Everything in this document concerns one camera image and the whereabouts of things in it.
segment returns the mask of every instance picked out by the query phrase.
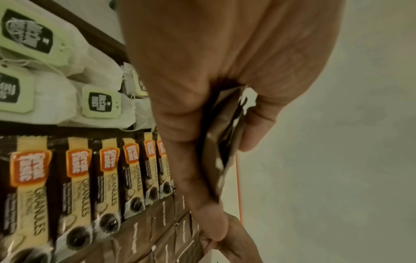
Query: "black coffee image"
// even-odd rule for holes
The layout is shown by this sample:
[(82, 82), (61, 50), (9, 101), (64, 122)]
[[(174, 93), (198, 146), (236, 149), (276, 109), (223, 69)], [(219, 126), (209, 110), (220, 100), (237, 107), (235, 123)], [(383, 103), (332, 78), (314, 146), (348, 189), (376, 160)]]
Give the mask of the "black coffee image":
[(79, 250), (91, 243), (90, 233), (85, 227), (72, 229), (66, 237), (66, 244), (70, 249)]
[(120, 223), (113, 214), (105, 214), (100, 220), (100, 228), (105, 233), (113, 233), (118, 231)]
[(10, 263), (48, 263), (48, 255), (34, 248), (28, 248), (17, 253)]
[(131, 211), (140, 212), (142, 207), (143, 207), (143, 203), (140, 200), (140, 198), (135, 197), (135, 198), (133, 198), (133, 200), (131, 200), (131, 204), (130, 204), (130, 210)]
[(165, 194), (170, 194), (172, 191), (172, 188), (170, 187), (170, 184), (168, 182), (163, 184), (163, 192)]
[(152, 189), (150, 190), (149, 197), (152, 200), (156, 200), (157, 199), (157, 188), (156, 187), (152, 187)]

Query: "orange edge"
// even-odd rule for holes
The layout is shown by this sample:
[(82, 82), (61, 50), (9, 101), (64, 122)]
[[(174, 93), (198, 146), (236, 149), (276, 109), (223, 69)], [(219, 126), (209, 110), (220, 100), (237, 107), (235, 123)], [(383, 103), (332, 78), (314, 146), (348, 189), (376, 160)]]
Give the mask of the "orange edge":
[(237, 189), (238, 189), (238, 210), (240, 211), (240, 222), (242, 225), (243, 224), (243, 206), (241, 203), (241, 188), (240, 188), (240, 173), (238, 170), (238, 156), (237, 154), (235, 155), (235, 167), (237, 170)]

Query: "orange logo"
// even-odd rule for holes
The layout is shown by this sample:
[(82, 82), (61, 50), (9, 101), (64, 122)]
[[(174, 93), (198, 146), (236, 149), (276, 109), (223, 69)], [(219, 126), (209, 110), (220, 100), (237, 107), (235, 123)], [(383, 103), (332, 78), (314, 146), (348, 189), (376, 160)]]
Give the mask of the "orange logo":
[(157, 142), (157, 147), (159, 148), (160, 155), (162, 155), (162, 156), (166, 155), (165, 146), (163, 145), (162, 141)]
[(146, 148), (147, 157), (156, 156), (155, 141), (144, 141), (144, 147)]
[(66, 151), (66, 173), (68, 177), (87, 175), (91, 164), (91, 155), (92, 151), (90, 149)]
[(20, 187), (46, 181), (52, 152), (27, 151), (12, 153), (10, 159), (11, 185)]
[(100, 168), (103, 172), (111, 172), (117, 169), (120, 149), (106, 148), (100, 150)]
[(129, 143), (123, 146), (126, 162), (128, 164), (139, 161), (139, 145), (137, 143)]

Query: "skin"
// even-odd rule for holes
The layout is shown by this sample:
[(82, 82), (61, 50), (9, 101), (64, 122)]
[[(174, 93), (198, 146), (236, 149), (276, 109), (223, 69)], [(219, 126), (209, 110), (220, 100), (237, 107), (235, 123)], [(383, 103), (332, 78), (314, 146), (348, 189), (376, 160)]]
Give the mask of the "skin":
[(201, 233), (204, 254), (211, 249), (217, 249), (231, 263), (263, 263), (256, 244), (244, 229), (240, 220), (230, 214), (226, 215), (228, 217), (228, 233), (222, 241), (215, 242)]
[(279, 112), (324, 68), (343, 0), (119, 0), (131, 63), (141, 76), (175, 185), (201, 228), (223, 240), (228, 217), (201, 177), (195, 151), (203, 106), (232, 80), (257, 93), (241, 151), (253, 149)]

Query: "green tag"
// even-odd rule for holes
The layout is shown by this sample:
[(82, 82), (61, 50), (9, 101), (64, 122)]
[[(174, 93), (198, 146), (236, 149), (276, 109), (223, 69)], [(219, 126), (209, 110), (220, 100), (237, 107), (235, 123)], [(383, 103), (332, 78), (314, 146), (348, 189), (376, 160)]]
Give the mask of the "green tag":
[(133, 80), (134, 86), (136, 86), (136, 93), (139, 96), (147, 97), (146, 87), (144, 87), (143, 83), (139, 79), (139, 75), (137, 74), (136, 70), (133, 69)]
[(0, 111), (31, 111), (34, 89), (35, 79), (27, 69), (0, 63)]
[(87, 118), (118, 118), (121, 114), (121, 94), (91, 85), (83, 86), (82, 114)]
[(2, 48), (53, 66), (69, 65), (73, 51), (71, 38), (47, 15), (40, 15), (18, 1), (2, 0), (0, 18)]

